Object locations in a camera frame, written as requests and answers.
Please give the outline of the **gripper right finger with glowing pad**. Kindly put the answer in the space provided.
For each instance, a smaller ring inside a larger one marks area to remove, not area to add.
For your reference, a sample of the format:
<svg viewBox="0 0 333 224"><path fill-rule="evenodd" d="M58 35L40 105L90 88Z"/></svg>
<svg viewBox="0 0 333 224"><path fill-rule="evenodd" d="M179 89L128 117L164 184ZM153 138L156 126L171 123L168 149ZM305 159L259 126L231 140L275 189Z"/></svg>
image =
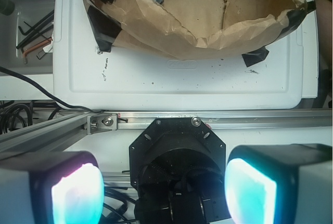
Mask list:
<svg viewBox="0 0 333 224"><path fill-rule="evenodd" d="M234 223L332 223L332 147L239 145L225 196Z"/></svg>

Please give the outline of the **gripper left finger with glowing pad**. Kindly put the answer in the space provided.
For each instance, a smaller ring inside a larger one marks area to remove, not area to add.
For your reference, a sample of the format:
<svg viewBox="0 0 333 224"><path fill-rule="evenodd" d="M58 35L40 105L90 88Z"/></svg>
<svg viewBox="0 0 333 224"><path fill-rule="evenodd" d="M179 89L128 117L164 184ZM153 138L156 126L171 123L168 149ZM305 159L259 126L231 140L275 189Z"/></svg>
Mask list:
<svg viewBox="0 0 333 224"><path fill-rule="evenodd" d="M103 203L90 152L1 153L1 223L99 223Z"/></svg>

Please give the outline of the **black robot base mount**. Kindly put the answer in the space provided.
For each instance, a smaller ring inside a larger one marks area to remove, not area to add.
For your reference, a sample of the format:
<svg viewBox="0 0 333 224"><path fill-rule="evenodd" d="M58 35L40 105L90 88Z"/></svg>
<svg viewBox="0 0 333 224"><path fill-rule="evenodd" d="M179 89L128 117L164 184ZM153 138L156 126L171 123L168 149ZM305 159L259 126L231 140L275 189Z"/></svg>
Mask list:
<svg viewBox="0 0 333 224"><path fill-rule="evenodd" d="M230 217L225 143L198 117L158 118L130 145L139 223L213 223Z"/></svg>

